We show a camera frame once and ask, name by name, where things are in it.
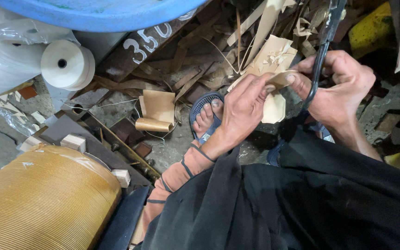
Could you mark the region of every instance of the blue plastic tub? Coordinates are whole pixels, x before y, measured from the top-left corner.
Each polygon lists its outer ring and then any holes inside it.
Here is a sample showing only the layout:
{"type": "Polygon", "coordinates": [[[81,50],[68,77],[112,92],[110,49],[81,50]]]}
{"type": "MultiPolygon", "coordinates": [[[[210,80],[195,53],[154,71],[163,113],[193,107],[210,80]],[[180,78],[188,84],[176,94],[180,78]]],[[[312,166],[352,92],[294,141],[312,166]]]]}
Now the blue plastic tub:
{"type": "Polygon", "coordinates": [[[134,31],[176,19],[206,0],[0,0],[0,6],[51,25],[90,32],[134,31]]]}

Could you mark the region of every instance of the thread spool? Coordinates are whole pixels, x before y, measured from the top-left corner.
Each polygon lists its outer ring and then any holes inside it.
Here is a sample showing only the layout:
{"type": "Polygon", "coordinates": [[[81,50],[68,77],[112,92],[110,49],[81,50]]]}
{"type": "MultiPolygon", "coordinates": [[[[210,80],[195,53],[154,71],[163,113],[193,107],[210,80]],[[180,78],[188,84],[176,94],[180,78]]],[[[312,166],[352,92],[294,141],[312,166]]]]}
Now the thread spool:
{"type": "Polygon", "coordinates": [[[41,58],[41,74],[54,87],[80,90],[92,81],[95,59],[82,46],[66,40],[55,41],[48,45],[41,58]]]}
{"type": "Polygon", "coordinates": [[[120,194],[99,163],[40,144],[0,170],[0,249],[91,248],[120,194]]]}

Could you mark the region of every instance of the toe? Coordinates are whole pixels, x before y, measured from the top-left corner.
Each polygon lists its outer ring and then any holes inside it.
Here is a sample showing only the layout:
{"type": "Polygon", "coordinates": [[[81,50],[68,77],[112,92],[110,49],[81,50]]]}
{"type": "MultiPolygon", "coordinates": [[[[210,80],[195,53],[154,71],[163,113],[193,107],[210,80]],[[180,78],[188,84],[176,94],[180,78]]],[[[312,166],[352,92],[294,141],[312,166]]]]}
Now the toe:
{"type": "Polygon", "coordinates": [[[194,132],[196,132],[196,133],[202,132],[201,129],[200,129],[199,124],[197,123],[197,121],[194,121],[194,122],[192,123],[192,128],[194,129],[194,132]]]}
{"type": "Polygon", "coordinates": [[[196,116],[196,121],[200,127],[200,129],[202,129],[202,127],[206,126],[205,122],[203,121],[203,118],[201,117],[201,114],[198,113],[196,116]]]}
{"type": "Polygon", "coordinates": [[[201,116],[201,118],[203,119],[204,122],[208,121],[208,116],[206,115],[206,111],[204,111],[204,108],[202,108],[200,110],[200,116],[201,116]]]}
{"type": "Polygon", "coordinates": [[[223,117],[223,107],[224,107],[222,100],[214,99],[212,100],[211,105],[212,105],[212,111],[217,116],[217,118],[221,120],[223,117]]]}
{"type": "Polygon", "coordinates": [[[214,117],[214,113],[213,113],[213,109],[211,108],[211,104],[207,103],[207,104],[203,105],[203,109],[204,109],[208,119],[211,120],[214,117]]]}

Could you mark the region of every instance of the yellow coil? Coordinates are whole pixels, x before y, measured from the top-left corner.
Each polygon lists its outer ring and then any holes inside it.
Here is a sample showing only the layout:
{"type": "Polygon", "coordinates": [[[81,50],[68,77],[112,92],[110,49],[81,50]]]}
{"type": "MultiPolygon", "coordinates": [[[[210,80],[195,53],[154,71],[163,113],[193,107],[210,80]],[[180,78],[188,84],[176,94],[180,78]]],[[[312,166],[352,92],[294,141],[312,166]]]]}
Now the yellow coil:
{"type": "Polygon", "coordinates": [[[0,170],[0,250],[93,247],[121,188],[79,152],[39,146],[0,170]]]}

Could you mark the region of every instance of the orange sleeve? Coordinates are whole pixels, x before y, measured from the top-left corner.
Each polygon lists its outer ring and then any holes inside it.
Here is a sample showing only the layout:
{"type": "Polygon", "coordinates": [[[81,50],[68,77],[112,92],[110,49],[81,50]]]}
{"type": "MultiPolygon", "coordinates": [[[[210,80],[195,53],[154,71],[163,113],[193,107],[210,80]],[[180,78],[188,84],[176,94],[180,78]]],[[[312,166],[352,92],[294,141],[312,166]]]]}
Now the orange sleeve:
{"type": "Polygon", "coordinates": [[[213,166],[214,162],[200,151],[200,146],[200,143],[194,140],[181,161],[172,164],[155,182],[155,189],[147,199],[143,211],[142,240],[149,223],[163,211],[166,198],[190,178],[213,166]]]}

